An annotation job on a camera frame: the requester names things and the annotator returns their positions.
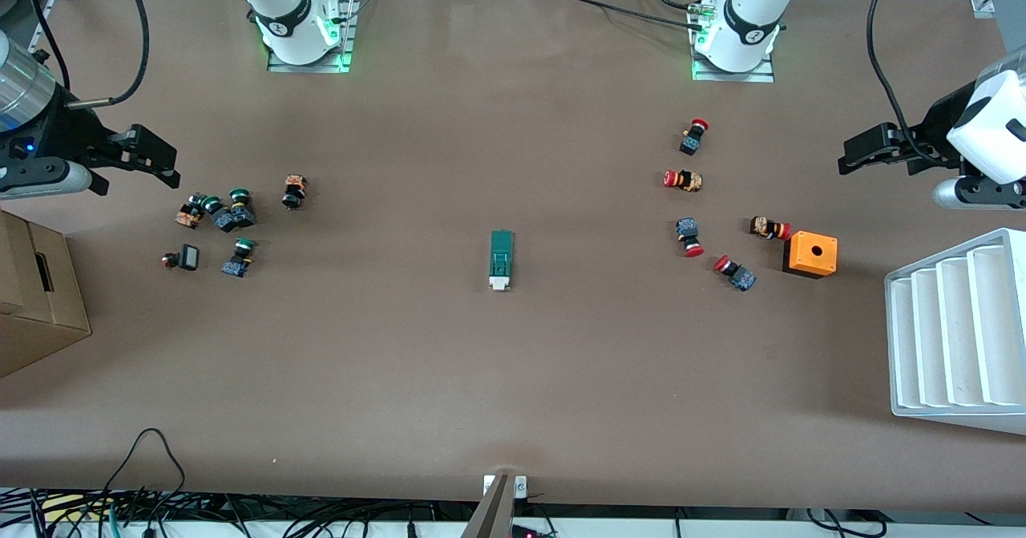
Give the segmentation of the green load switch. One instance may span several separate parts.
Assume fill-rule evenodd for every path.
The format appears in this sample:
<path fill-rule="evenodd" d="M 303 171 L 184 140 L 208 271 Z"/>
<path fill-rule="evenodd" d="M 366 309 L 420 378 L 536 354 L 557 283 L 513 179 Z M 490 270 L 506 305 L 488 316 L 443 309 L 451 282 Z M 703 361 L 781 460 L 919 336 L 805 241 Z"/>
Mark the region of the green load switch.
<path fill-rule="evenodd" d="M 495 292 L 510 287 L 513 270 L 514 234 L 510 230 L 494 230 L 490 245 L 488 285 Z"/>

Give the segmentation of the green push button blue block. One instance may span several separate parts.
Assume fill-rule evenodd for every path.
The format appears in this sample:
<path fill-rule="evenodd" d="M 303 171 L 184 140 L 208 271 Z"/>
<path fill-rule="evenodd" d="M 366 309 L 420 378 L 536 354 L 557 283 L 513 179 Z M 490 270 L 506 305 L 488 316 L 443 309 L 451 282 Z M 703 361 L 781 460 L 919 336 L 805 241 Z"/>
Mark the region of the green push button blue block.
<path fill-rule="evenodd" d="M 236 227 L 233 213 L 220 201 L 218 196 L 205 197 L 201 202 L 201 206 L 209 215 L 210 220 L 212 220 L 212 223 L 221 232 L 230 233 Z"/>
<path fill-rule="evenodd" d="M 255 248 L 256 242 L 246 238 L 237 238 L 232 256 L 224 261 L 220 271 L 233 277 L 244 277 L 249 265 L 252 264 L 252 253 Z"/>
<path fill-rule="evenodd" d="M 229 194 L 231 198 L 230 214 L 239 228 L 252 227 L 256 218 L 252 212 L 252 193 L 247 188 L 234 188 Z"/>

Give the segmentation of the brown cardboard box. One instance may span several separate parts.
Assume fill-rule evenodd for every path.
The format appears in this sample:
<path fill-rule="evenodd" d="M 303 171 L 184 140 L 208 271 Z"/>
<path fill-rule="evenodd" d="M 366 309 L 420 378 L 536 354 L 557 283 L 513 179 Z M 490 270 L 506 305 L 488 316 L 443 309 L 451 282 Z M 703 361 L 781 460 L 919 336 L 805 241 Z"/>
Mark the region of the brown cardboard box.
<path fill-rule="evenodd" d="M 65 236 L 0 212 L 0 378 L 89 336 Z"/>

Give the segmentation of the white slotted rack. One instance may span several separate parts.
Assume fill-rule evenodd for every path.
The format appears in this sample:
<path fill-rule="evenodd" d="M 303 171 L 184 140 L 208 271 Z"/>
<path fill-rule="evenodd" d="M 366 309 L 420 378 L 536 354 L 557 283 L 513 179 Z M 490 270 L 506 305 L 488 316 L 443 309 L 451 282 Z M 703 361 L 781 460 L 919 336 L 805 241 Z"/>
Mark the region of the white slotted rack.
<path fill-rule="evenodd" d="M 884 277 L 891 413 L 1026 436 L 1026 231 Z"/>

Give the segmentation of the orange button enclosure box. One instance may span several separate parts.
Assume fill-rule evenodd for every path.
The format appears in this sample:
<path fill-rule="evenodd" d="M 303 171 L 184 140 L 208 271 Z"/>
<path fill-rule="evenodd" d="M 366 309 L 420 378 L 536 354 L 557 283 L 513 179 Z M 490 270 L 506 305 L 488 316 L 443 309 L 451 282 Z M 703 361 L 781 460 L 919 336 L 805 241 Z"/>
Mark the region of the orange button enclosure box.
<path fill-rule="evenodd" d="M 784 245 L 782 271 L 821 279 L 837 271 L 838 242 L 834 237 L 797 231 Z"/>

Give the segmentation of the left arm aluminium base plate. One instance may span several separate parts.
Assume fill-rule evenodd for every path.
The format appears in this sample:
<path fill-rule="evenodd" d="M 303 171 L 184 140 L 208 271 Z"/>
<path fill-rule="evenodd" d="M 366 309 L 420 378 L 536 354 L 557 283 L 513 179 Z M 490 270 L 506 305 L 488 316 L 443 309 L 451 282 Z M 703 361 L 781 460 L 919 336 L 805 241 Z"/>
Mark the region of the left arm aluminium base plate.
<path fill-rule="evenodd" d="M 689 8 L 688 23 L 699 24 L 702 29 L 690 31 L 690 56 L 693 61 L 690 74 L 695 81 L 718 81 L 733 83 L 773 83 L 774 64 L 773 49 L 774 38 L 780 33 L 780 27 L 776 27 L 770 34 L 770 41 L 760 55 L 757 66 L 748 71 L 728 71 L 721 69 L 711 60 L 704 49 L 708 49 L 710 43 L 715 38 L 713 26 L 716 22 L 716 0 L 702 0 L 693 3 Z"/>

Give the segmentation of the brown stand post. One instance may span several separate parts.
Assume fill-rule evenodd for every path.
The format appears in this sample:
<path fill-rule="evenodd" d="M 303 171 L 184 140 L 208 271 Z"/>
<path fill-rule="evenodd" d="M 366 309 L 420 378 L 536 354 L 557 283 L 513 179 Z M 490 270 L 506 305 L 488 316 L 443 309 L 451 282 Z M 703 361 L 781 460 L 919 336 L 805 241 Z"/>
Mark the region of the brown stand post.
<path fill-rule="evenodd" d="M 511 538 L 516 491 L 516 475 L 488 476 L 483 498 L 459 538 Z"/>

